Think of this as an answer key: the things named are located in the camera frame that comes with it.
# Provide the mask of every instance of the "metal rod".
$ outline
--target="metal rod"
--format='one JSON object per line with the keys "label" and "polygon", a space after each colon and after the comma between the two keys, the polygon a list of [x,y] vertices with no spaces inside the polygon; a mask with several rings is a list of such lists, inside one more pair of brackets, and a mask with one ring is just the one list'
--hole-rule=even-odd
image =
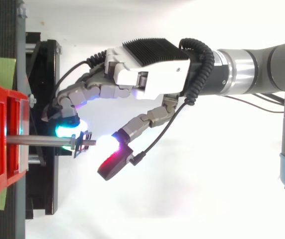
{"label": "metal rod", "polygon": [[[75,147],[75,138],[58,138],[55,136],[40,136],[40,135],[7,135],[6,140],[8,144],[33,145],[33,146],[50,146],[61,147],[70,146]],[[83,145],[96,145],[95,140],[83,140]]]}
{"label": "metal rod", "polygon": [[37,154],[30,154],[28,156],[28,164],[41,164]]}
{"label": "metal rod", "polygon": [[35,46],[36,46],[36,44],[26,44],[25,45],[25,53],[32,54]]}

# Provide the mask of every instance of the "screw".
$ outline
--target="screw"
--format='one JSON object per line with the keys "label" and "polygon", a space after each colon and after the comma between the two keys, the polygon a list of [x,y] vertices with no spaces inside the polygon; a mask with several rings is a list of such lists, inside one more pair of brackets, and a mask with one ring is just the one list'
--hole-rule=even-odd
{"label": "screw", "polygon": [[62,54],[62,47],[61,46],[57,46],[56,47],[56,52],[58,55],[61,55]]}
{"label": "screw", "polygon": [[30,94],[30,95],[28,96],[28,102],[29,102],[29,106],[30,106],[31,108],[33,108],[34,105],[37,103],[37,100],[35,99],[35,97],[34,97],[33,94]]}
{"label": "screw", "polygon": [[26,4],[22,2],[18,8],[17,8],[17,15],[20,18],[26,19],[27,18],[27,10],[26,10]]}

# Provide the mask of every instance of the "black frame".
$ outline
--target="black frame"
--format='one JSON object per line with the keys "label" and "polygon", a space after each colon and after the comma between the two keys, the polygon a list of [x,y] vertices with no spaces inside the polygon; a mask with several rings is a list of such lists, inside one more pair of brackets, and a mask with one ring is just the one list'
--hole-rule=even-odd
{"label": "black frame", "polygon": [[[26,54],[26,72],[31,92],[37,104],[31,109],[30,134],[55,136],[55,125],[41,120],[52,91],[59,80],[59,44],[55,40],[40,41],[40,33],[27,32],[26,43],[35,44],[32,54]],[[29,148],[30,154],[42,154],[45,164],[30,164],[26,174],[26,219],[33,219],[33,210],[45,210],[53,215],[58,207],[58,155],[72,155],[55,147]]]}

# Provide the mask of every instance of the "silver cylinder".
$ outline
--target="silver cylinder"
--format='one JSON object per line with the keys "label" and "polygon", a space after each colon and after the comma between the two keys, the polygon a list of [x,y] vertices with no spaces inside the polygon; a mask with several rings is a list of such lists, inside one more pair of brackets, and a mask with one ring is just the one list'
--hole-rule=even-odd
{"label": "silver cylinder", "polygon": [[28,156],[28,164],[41,164],[37,154],[30,154]]}
{"label": "silver cylinder", "polygon": [[34,146],[71,146],[71,138],[58,138],[54,136],[39,135],[8,135],[8,144],[34,145]]}
{"label": "silver cylinder", "polygon": [[35,46],[36,46],[36,44],[26,44],[25,45],[25,53],[32,54]]}
{"label": "silver cylinder", "polygon": [[219,95],[240,95],[253,84],[255,65],[250,54],[245,50],[219,50],[226,58],[229,76],[225,87]]}

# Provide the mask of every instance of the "blue light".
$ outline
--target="blue light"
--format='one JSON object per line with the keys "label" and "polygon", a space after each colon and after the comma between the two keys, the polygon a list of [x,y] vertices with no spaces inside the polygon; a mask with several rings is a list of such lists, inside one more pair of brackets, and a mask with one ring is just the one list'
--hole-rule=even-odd
{"label": "blue light", "polygon": [[[59,138],[71,137],[73,134],[76,135],[76,138],[78,138],[81,132],[85,132],[87,129],[88,129],[88,126],[86,122],[83,120],[80,120],[79,125],[76,127],[57,126],[55,129],[55,132],[56,132],[56,136]],[[63,146],[63,148],[71,151],[71,147]]]}

